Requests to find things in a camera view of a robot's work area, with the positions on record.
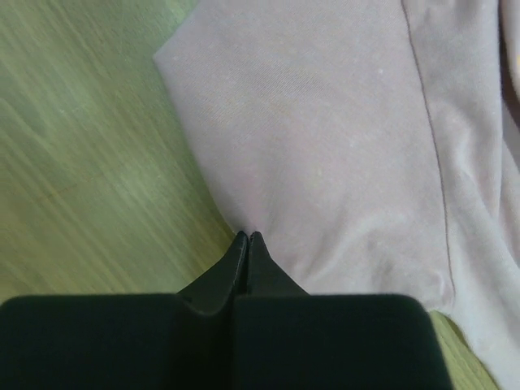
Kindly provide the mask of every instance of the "black object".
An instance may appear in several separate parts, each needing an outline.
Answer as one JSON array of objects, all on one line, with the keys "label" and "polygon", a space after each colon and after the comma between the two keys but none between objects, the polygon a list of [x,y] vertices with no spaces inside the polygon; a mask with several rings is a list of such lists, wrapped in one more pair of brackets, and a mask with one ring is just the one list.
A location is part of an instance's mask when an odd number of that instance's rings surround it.
[{"label": "black object", "polygon": [[307,295],[239,233],[178,294],[17,297],[0,388],[452,388],[428,315],[397,295]]}]

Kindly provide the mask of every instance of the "wood grain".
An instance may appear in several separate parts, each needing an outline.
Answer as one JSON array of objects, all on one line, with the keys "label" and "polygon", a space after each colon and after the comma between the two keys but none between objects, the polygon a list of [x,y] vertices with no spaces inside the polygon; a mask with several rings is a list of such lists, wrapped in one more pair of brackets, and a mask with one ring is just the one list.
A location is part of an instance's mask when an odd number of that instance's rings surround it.
[{"label": "wood grain", "polygon": [[[175,292],[232,234],[152,55],[195,0],[2,0],[0,301]],[[432,318],[457,388],[496,388]]]}]

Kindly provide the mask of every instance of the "pink cloth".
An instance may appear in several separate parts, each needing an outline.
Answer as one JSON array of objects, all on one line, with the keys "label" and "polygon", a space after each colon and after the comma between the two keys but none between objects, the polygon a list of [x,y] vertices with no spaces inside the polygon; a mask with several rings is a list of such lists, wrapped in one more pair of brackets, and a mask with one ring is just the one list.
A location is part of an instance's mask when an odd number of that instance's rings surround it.
[{"label": "pink cloth", "polygon": [[203,0],[155,60],[234,230],[262,232],[310,293],[446,313],[518,390],[520,174],[503,131],[520,134],[498,19],[493,0]]}]

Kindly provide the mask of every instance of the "cloth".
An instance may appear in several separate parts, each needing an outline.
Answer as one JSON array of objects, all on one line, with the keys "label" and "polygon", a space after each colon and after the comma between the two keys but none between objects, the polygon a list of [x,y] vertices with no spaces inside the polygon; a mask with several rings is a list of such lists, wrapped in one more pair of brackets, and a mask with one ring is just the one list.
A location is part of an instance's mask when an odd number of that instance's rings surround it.
[{"label": "cloth", "polygon": [[[504,0],[518,92],[518,0]],[[520,388],[497,0],[202,0],[155,56],[224,218],[310,293],[403,293]]]}]

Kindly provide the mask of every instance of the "stitched seam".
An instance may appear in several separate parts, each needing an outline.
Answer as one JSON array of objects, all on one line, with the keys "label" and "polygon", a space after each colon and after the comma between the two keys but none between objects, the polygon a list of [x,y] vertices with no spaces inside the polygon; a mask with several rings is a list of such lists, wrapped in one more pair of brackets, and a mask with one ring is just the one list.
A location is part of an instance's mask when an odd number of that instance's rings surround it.
[{"label": "stitched seam", "polygon": [[430,126],[430,131],[431,131],[431,138],[433,140],[433,146],[434,146],[434,149],[435,149],[435,156],[437,158],[437,167],[439,169],[440,191],[442,193],[442,206],[443,206],[443,210],[444,210],[444,238],[446,240],[446,254],[448,256],[449,278],[450,278],[450,281],[451,281],[451,284],[452,284],[452,290],[453,290],[453,299],[451,301],[451,305],[449,306],[449,312],[451,313],[453,311],[453,307],[455,305],[455,297],[456,297],[457,294],[456,294],[456,290],[455,290],[455,283],[453,282],[452,259],[451,259],[450,249],[449,249],[448,207],[446,206],[446,193],[444,191],[445,186],[444,186],[443,170],[442,170],[442,166],[440,164],[439,146],[437,145],[436,133],[433,130],[433,120],[431,119],[430,108],[429,108],[429,105],[428,105],[428,101],[426,99],[426,89],[424,87],[423,74],[421,73],[421,68],[419,66],[417,53],[415,51],[414,42],[412,40],[412,28],[411,28],[411,25],[410,25],[410,19],[408,17],[408,12],[407,12],[406,6],[405,6],[405,0],[401,0],[401,6],[402,6],[402,9],[403,9],[403,12],[405,13],[406,27],[408,29],[409,45],[410,45],[410,47],[412,49],[412,54],[414,56],[415,67],[417,68],[419,82],[421,83],[422,100],[424,101],[424,108],[426,109],[426,113],[427,113],[428,124]]}]

